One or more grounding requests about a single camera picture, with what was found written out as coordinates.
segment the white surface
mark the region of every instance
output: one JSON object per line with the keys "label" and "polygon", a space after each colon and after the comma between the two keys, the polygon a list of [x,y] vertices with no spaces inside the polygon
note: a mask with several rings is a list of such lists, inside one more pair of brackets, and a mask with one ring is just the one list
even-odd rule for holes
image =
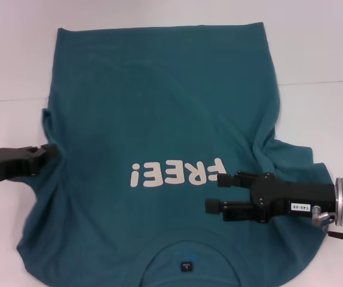
{"label": "white surface", "polygon": [[[343,176],[343,0],[0,0],[0,147],[39,145],[57,28],[239,25],[264,22],[281,85],[277,137],[311,146]],[[15,250],[35,202],[22,184],[0,183],[0,287],[39,287]],[[327,238],[286,286],[343,286],[343,241]]]}

